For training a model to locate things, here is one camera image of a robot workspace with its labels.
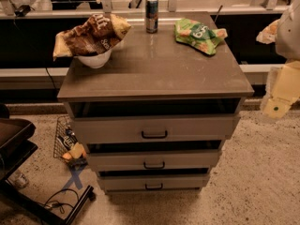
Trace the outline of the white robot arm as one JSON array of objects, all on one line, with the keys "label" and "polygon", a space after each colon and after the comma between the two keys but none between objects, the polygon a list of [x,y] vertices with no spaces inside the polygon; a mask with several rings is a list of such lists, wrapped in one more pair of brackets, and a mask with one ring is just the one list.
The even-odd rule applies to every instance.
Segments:
[{"label": "white robot arm", "polygon": [[283,67],[270,70],[261,104],[264,115],[279,119],[300,98],[300,0],[294,0],[256,40],[264,44],[275,42],[277,54],[287,59]]}]

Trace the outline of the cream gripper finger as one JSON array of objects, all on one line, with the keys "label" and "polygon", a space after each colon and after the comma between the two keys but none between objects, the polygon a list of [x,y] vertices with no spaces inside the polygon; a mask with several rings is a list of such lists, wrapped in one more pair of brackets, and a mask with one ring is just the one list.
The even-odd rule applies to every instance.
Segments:
[{"label": "cream gripper finger", "polygon": [[264,115],[272,119],[282,118],[291,108],[291,104],[284,100],[276,100],[270,97],[262,99],[261,111]]}]

